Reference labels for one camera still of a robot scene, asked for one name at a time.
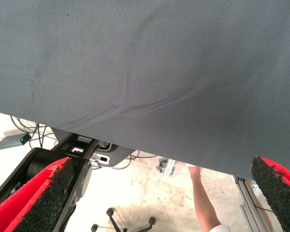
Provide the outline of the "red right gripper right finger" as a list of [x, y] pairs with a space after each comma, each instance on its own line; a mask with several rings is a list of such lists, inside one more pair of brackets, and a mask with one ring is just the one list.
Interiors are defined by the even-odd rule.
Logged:
[[282, 229], [290, 232], [290, 170], [271, 159], [255, 156], [251, 173]]

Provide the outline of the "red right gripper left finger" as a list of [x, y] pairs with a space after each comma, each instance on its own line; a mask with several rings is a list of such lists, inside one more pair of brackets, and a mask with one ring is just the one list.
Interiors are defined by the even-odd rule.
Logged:
[[0, 232], [53, 231], [73, 176], [68, 157], [42, 169], [0, 204]]

